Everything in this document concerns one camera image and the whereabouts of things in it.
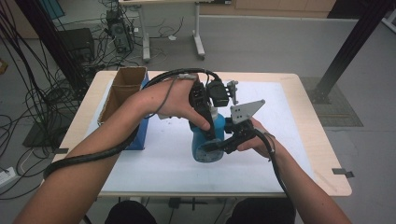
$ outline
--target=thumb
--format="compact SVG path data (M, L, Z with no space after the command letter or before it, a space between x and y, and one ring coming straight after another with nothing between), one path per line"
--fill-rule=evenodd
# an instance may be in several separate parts
M198 128L207 131L210 129L209 122L198 114L192 107L187 111L185 119L188 119L193 124L195 124Z

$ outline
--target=hand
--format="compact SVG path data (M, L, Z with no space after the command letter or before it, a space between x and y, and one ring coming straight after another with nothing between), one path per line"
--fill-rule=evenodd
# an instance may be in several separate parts
M189 93L194 80L190 79L177 79L166 80L150 86L139 94L142 94L146 99L145 105L148 105L148 114L154 113L158 107L163 103L166 93L169 95L166 98L165 104L161 107L158 114L188 119L197 127L203 130L209 130L210 124L204 117L199 115L190 105Z
M259 121L257 121L254 118L251 118L250 120L253 123L253 126L255 128L258 128L258 129L260 129L262 131L267 132L267 130L262 126L262 124ZM262 142L262 140L259 137L257 137L257 136L252 138L252 139L250 139L250 140L248 140L248 141L246 141L246 142L244 142L244 143L242 143L241 145L239 145L237 147L237 150L238 151L245 151L245 150L248 150L248 149L251 149L251 148L253 148L256 152L258 152L260 155L264 156L265 158L270 158L270 156L268 154L268 151L267 151L267 148L265 147L265 145Z

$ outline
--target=person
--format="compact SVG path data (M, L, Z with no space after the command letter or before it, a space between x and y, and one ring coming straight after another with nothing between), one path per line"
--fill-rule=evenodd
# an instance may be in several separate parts
M158 109L171 87L168 98L158 113L188 119L199 128L208 130L210 124L190 106L188 96L192 84L193 80L190 79L178 79L172 85L171 81L164 81L132 95L107 122L79 143L66 157L104 151L121 143L142 118ZM255 126L263 129L257 120L252 121ZM305 223L350 223L332 198L310 179L289 152L275 138L273 141L276 144L280 176L302 220ZM268 158L260 139L253 138L238 146L240 151L250 148ZM14 222L79 223L105 184L118 156L67 166L53 172L23 207Z

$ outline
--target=white desk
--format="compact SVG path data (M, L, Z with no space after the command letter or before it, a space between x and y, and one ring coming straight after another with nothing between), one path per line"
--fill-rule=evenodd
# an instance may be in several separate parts
M137 8L137 12L139 14L140 25L143 33L143 61L148 63L150 60L149 53L149 34L146 31L145 17L146 14L144 12L144 6L151 7L151 10L154 10L154 14L162 15L165 7L172 8L175 13L180 10L181 5L191 5L191 7L187 7L187 10L190 10L192 15L195 17L195 26L192 31L192 36L195 41L195 46L197 48L198 55L205 58L204 46L202 45L201 37L199 35L199 9L200 4L197 0L119 0L120 5L122 6L134 6Z
M159 72L148 72L150 77L154 77L159 74ZM347 196L351 193L351 188L347 182L344 175L334 175L332 173L332 168L340 168L340 164L336 159L332 146L330 145L323 128L318 121L318 117L312 105L307 98L304 88L301 84L300 79L293 74L264 74L264 73L218 73L223 80L236 79L239 81L254 81L254 82L275 82L282 87L284 97L289 104L289 110L292 118L295 122L295 128L297 133L300 135L301 144L304 146L306 151L306 156L309 159L310 166L312 167L312 176L314 180L331 196ZM108 82L116 75L116 71L109 72L99 72L90 89L87 92L81 107L74 118L68 133L66 134L61 147L73 148L78 144L85 136L87 130L89 129L90 123L92 122L92 117L100 104L104 92L106 91L106 86ZM259 116L261 113L266 113L271 104L271 96L259 97L267 101L267 104L258 112ZM256 96L252 96L252 101L256 100ZM288 136L284 133L288 132L288 127L278 126L275 127L277 120L281 120L276 116L278 114L273 114L272 117L265 120L266 127L271 130L275 135L280 138L281 142L288 141L286 139ZM224 155L224 158L218 162L211 164L203 164L193 160L191 155L191 148L188 147L186 150L175 151L172 149L161 150L157 148L155 153L152 149L153 143L170 142L172 141L176 147L184 144L188 145L191 143L191 139L188 137L183 137L178 139L178 136L183 136L184 134L191 134L191 131L180 133L178 130L172 130L172 125L168 122L180 122L180 125L185 125L188 129L188 122L184 119L166 119L161 121L162 124L157 126L157 128L152 129L151 133L155 133L150 136L148 133L145 150L140 152L124 151L122 152L119 160L116 163L115 169L113 169L112 174L107 180L103 190L100 195L102 196L274 196L280 191L276 184L271 185L267 189L262 189L262 186L247 186L246 183L238 182L237 175L245 175L250 178L255 178L256 176L273 175L273 170L270 167L270 163L263 160L261 157L254 155L250 157L251 152L234 152L231 155ZM163 139L166 135L161 134L162 132L167 132L172 134L174 137L169 139ZM150 161L145 161L145 153L151 153ZM63 158L64 155L57 155L55 160ZM246 173L246 162L240 161L249 159L249 161L254 166L265 165L269 168L264 168L262 171L266 172L260 173L261 170L257 170L259 173ZM150 179L149 186L147 185L147 179L144 176L138 177L133 175L133 169L139 169L139 164L141 162L150 162L152 166L145 167L144 172L146 172L146 177ZM166 165L168 162L168 175L155 176L155 173L161 171L161 165ZM230 164L233 168L240 167L240 171L230 170ZM211 172L211 169L217 169L216 172ZM197 170L202 170L205 174L204 177L198 176L201 173L197 173ZM169 180L184 181L184 187L181 185L176 185L170 188L165 186L172 184ZM139 188L146 188L146 190L135 190L132 189L132 185L138 186ZM244 190L235 190L235 187L242 186Z

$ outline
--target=power strip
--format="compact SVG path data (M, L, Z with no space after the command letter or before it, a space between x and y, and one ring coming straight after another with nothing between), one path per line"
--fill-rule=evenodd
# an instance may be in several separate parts
M0 188L13 181L14 179L18 178L17 175L15 175L14 168L9 167L7 170L8 173L6 173L5 171L0 173Z

